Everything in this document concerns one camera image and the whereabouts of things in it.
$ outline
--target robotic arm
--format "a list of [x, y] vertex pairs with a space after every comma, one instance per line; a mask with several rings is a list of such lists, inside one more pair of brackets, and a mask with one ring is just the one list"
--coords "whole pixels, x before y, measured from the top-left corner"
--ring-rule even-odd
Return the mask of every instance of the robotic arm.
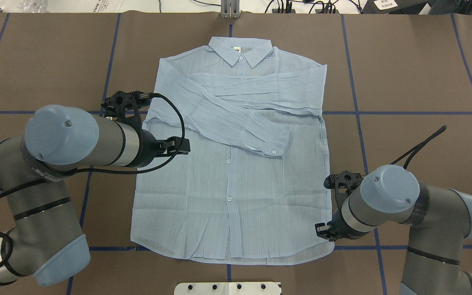
[[335, 190], [338, 209], [315, 225], [319, 237], [358, 239], [387, 221], [409, 225], [400, 295], [472, 295], [472, 274], [460, 270], [463, 240], [472, 239], [471, 195], [418, 182], [395, 165], [365, 179], [330, 175], [325, 187]]
[[[141, 129], [138, 109], [156, 97], [165, 99], [182, 121], [174, 105], [158, 93], [119, 91], [103, 103], [105, 118], [46, 106], [29, 120], [24, 136], [0, 142], [0, 193], [7, 191], [16, 222], [15, 228], [0, 232], [0, 286], [29, 275], [50, 286], [89, 263], [88, 244], [63, 181], [79, 172], [77, 167], [139, 168], [155, 157], [189, 153], [183, 121], [182, 136], [167, 140], [156, 140]], [[134, 116], [127, 117], [127, 111]]]

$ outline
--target brown table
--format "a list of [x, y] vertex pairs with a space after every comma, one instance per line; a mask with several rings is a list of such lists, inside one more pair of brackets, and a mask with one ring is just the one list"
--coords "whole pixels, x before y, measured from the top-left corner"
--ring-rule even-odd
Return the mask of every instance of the brown table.
[[[420, 181], [472, 194], [472, 16], [243, 13], [0, 14], [0, 139], [19, 136], [34, 111], [62, 104], [99, 113], [117, 90], [152, 91], [159, 58], [211, 36], [270, 39], [328, 64], [324, 119], [331, 172], [367, 173], [441, 125], [411, 162]], [[114, 187], [107, 183], [120, 183]], [[385, 224], [325, 258], [292, 267], [210, 265], [137, 247], [129, 238], [135, 177], [68, 180], [91, 247], [73, 280], [42, 288], [27, 277], [0, 294], [172, 294], [178, 282], [280, 281], [283, 294], [396, 294], [408, 229]], [[14, 226], [0, 201], [0, 230]], [[463, 268], [472, 272], [472, 241]]]

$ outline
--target white bracket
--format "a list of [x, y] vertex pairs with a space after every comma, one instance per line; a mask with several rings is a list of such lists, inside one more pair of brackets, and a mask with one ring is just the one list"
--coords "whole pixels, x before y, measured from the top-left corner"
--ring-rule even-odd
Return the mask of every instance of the white bracket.
[[240, 0], [221, 0], [221, 18], [240, 18]]
[[174, 295], [281, 295], [279, 282], [181, 283]]

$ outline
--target shirt sleeve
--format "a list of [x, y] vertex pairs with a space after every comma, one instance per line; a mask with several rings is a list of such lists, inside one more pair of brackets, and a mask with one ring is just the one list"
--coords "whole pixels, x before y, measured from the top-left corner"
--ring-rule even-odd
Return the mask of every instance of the shirt sleeve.
[[[241, 147], [264, 157], [283, 157], [289, 128], [273, 123], [255, 110], [244, 109], [208, 93], [164, 59], [159, 62], [155, 92], [165, 95], [183, 116], [185, 126], [219, 143]], [[162, 99], [153, 99], [148, 119], [180, 126], [176, 112]]]

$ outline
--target light blue shirt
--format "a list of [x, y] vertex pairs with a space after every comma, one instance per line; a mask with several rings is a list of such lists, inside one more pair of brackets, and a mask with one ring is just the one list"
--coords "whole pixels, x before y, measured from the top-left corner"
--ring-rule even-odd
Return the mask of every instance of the light blue shirt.
[[[182, 113], [191, 153], [137, 176], [132, 241], [208, 263], [292, 265], [329, 254], [334, 244], [314, 229], [331, 219], [326, 72], [262, 39], [212, 37], [161, 59], [155, 92]], [[158, 99], [143, 128], [180, 134]]]

